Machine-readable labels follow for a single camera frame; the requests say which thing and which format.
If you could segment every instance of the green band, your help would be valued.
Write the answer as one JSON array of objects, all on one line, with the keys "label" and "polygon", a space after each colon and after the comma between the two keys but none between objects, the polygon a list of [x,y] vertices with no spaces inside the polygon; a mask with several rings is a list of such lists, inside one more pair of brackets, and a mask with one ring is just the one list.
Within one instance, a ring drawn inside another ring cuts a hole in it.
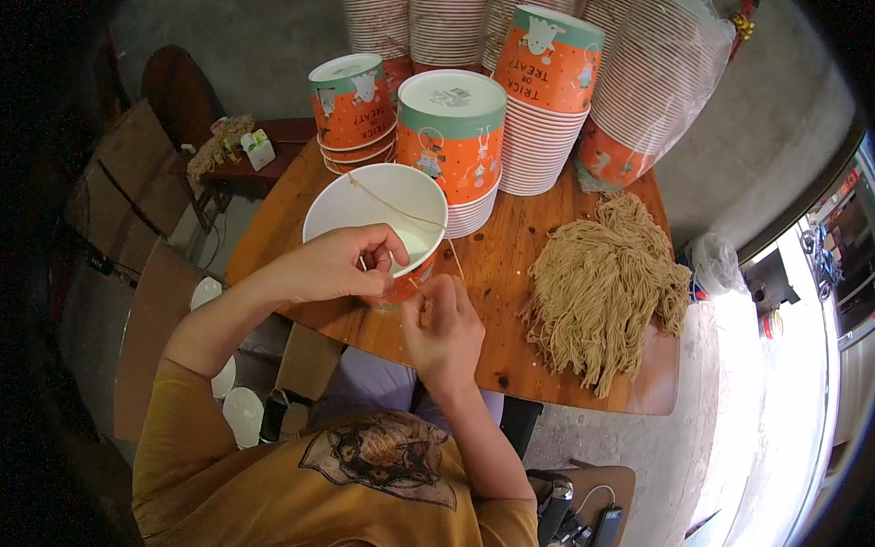
[{"label": "green band", "polygon": [[566,44],[567,46],[577,47],[580,49],[589,50],[591,52],[601,52],[605,48],[605,33],[597,26],[590,25],[584,21],[579,21],[581,25],[590,26],[591,29],[580,28],[579,26],[569,25],[559,19],[534,15],[524,10],[525,6],[518,6],[514,12],[514,25],[525,31],[530,31],[529,17],[547,21],[547,25],[556,25],[564,29],[565,32],[557,32],[556,36],[551,40]]},{"label": "green band", "polygon": [[410,130],[419,131],[424,127],[431,127],[438,130],[444,138],[465,140],[480,137],[487,132],[492,133],[501,127],[504,123],[505,105],[501,105],[501,108],[494,112],[470,118],[425,114],[403,102],[399,104],[399,110],[400,122]]},{"label": "green band", "polygon": [[359,78],[364,74],[367,74],[372,71],[377,71],[377,74],[374,76],[374,83],[380,81],[385,73],[383,72],[382,62],[378,63],[375,67],[370,67],[366,70],[362,70],[356,74],[349,74],[347,76],[341,76],[337,80],[329,80],[329,81],[311,81],[310,82],[310,95],[316,95],[317,89],[334,89],[335,95],[346,95],[347,93],[352,93],[355,91],[355,83],[353,82],[353,78]]}]

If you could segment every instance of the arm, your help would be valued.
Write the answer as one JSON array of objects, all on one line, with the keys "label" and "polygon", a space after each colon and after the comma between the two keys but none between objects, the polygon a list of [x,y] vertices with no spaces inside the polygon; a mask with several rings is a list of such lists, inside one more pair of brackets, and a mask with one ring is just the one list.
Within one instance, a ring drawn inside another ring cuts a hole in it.
[{"label": "arm", "polygon": [[[236,452],[209,380],[247,333],[285,303],[380,295],[392,283],[389,252],[409,263],[388,225],[334,230],[277,258],[179,323],[164,347],[136,452],[135,507]],[[360,267],[360,256],[368,271]]]},{"label": "arm", "polygon": [[[410,263],[392,228],[374,224],[333,230],[280,256],[185,316],[164,347],[160,367],[179,365],[209,380],[247,334],[281,305],[380,296],[392,284],[389,252],[400,264]],[[362,271],[360,256],[368,271]]]},{"label": "arm", "polygon": [[410,357],[452,428],[472,491],[487,500],[528,501],[534,510],[535,493],[522,462],[474,383],[486,329],[462,281],[434,277],[403,304],[402,315]]}]

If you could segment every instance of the phone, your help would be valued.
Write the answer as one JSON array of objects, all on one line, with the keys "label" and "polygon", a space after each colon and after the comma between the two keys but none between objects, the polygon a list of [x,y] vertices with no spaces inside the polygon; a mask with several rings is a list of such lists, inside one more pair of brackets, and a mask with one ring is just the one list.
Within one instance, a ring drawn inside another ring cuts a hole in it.
[{"label": "phone", "polygon": [[620,531],[620,523],[623,521],[623,509],[611,507],[602,511],[596,525],[596,534],[592,539],[591,547],[613,547],[617,532]]}]

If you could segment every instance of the finger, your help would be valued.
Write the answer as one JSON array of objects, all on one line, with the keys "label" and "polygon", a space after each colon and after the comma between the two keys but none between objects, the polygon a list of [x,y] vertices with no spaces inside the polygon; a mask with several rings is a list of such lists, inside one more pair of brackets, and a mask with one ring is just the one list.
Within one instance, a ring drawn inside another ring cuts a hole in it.
[{"label": "finger", "polygon": [[453,287],[452,277],[446,274],[434,276],[420,285],[419,289],[434,305],[432,315],[438,321],[459,313],[456,308],[456,290]]},{"label": "finger", "polygon": [[368,270],[364,273],[356,272],[353,281],[353,290],[350,294],[360,297],[379,297],[392,288],[394,283],[392,276],[384,271]]},{"label": "finger", "polygon": [[377,247],[371,254],[374,256],[374,267],[376,269],[387,273],[392,270],[392,255],[389,254],[389,250],[386,249],[385,245]]},{"label": "finger", "polygon": [[422,291],[414,292],[413,296],[401,303],[401,328],[405,336],[422,330],[424,312],[425,295]]},{"label": "finger", "polygon": [[360,226],[355,228],[356,236],[359,238],[359,249],[375,251],[379,247],[385,247],[395,257],[395,261],[402,266],[410,264],[410,255],[407,248],[404,247],[404,242],[395,233],[395,230],[389,224],[371,224],[369,226]]},{"label": "finger", "polygon": [[452,286],[456,294],[456,309],[463,315],[473,313],[477,315],[474,306],[471,304],[471,299],[468,297],[468,290],[460,277],[452,276]]}]

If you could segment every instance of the plastic bag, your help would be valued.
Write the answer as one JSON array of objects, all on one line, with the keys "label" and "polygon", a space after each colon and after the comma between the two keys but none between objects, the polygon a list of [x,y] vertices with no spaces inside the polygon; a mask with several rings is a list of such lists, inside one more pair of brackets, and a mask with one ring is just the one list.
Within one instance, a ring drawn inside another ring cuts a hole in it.
[{"label": "plastic bag", "polygon": [[711,98],[734,38],[710,2],[636,2],[596,80],[575,153],[581,187],[618,190],[653,167]]},{"label": "plastic bag", "polygon": [[747,294],[745,279],[739,270],[739,256],[725,238],[708,233],[693,240],[684,251],[693,270],[693,286],[709,296],[736,291]]}]

